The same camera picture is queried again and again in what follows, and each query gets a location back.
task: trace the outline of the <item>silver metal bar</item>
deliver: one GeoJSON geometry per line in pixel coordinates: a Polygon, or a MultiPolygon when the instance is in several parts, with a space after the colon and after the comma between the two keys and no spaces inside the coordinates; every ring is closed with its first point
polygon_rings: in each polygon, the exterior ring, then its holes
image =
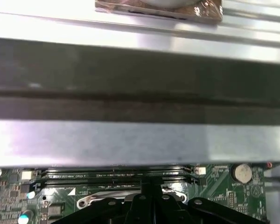
{"type": "Polygon", "coordinates": [[[0,167],[280,161],[280,126],[0,120],[0,167]]]}
{"type": "Polygon", "coordinates": [[[84,0],[74,4],[44,1],[38,7],[25,0],[16,4],[9,0],[0,1],[0,12],[9,13],[0,14],[0,38],[280,63],[280,2],[273,4],[267,0],[262,4],[249,4],[226,0],[224,21],[217,27],[98,13],[94,11],[92,1],[84,0]]]}

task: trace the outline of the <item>metal sheet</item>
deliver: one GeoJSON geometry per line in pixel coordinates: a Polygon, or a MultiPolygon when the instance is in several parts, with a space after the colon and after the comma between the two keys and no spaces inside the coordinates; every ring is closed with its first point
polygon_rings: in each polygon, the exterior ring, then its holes
{"type": "Polygon", "coordinates": [[[280,126],[0,121],[2,166],[280,161],[280,126]]]}
{"type": "Polygon", "coordinates": [[[93,1],[85,0],[75,3],[55,1],[54,4],[42,1],[37,7],[26,0],[2,0],[0,12],[9,13],[0,14],[0,38],[280,63],[280,1],[249,4],[247,1],[226,0],[224,20],[217,27],[97,13],[93,1]]]}
{"type": "MultiPolygon", "coordinates": [[[[224,20],[216,27],[96,13],[92,4],[0,0],[0,91],[159,94],[169,89],[237,102],[280,100],[280,0],[226,0],[224,20]],[[91,55],[108,56],[117,66],[98,64],[91,55]],[[160,70],[161,64],[168,66],[160,70]]],[[[280,161],[280,123],[0,119],[0,166],[223,161],[280,161]]]]}

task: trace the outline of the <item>motherboard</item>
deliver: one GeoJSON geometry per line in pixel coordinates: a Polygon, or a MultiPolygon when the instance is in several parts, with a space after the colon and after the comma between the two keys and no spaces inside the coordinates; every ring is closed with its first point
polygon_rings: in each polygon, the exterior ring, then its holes
{"type": "Polygon", "coordinates": [[[266,217],[264,169],[253,164],[2,169],[0,224],[51,224],[106,197],[140,193],[145,176],[183,203],[204,197],[257,219],[266,217]]]}

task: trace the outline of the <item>screw hole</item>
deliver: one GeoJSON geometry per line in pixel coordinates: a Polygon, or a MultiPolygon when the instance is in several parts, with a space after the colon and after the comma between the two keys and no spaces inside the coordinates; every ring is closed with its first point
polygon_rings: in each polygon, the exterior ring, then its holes
{"type": "Polygon", "coordinates": [[[80,202],[79,202],[79,206],[80,206],[80,207],[84,207],[84,206],[85,206],[85,201],[80,201],[80,202]]]}

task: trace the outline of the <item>white connector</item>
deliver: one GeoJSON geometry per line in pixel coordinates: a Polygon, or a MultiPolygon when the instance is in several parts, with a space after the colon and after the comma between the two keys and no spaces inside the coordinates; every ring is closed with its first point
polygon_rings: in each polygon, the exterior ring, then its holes
{"type": "Polygon", "coordinates": [[[205,175],[206,174],[206,167],[196,167],[195,173],[197,175],[205,175]]]}

